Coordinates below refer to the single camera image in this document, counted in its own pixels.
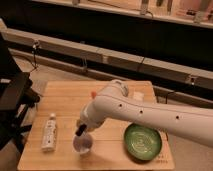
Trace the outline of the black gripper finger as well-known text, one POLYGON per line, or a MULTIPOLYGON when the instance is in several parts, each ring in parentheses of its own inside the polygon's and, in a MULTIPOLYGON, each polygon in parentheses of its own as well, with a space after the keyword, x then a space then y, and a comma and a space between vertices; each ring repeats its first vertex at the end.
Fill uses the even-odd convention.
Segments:
POLYGON ((86 130, 86 128, 87 128, 87 126, 86 126, 85 124, 80 125, 80 126, 78 127, 78 129, 76 130, 75 134, 76 134, 77 136, 81 136, 81 135, 83 134, 83 132, 86 130))

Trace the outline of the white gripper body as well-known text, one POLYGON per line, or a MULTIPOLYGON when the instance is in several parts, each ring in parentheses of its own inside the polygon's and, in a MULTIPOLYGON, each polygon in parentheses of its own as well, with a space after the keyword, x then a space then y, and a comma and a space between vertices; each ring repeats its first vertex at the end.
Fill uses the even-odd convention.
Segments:
POLYGON ((93 108, 85 107, 80 112, 79 123, 87 126, 86 131, 91 132, 99 128, 105 122, 105 117, 102 116, 93 108))

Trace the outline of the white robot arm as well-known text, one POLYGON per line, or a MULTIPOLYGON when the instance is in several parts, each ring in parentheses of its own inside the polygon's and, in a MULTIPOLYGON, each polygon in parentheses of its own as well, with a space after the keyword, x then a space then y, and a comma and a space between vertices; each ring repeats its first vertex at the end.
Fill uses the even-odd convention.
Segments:
POLYGON ((213 147, 213 109, 143 102, 128 97, 121 80, 107 83, 81 112, 76 135, 99 128, 107 118, 128 121, 213 147))

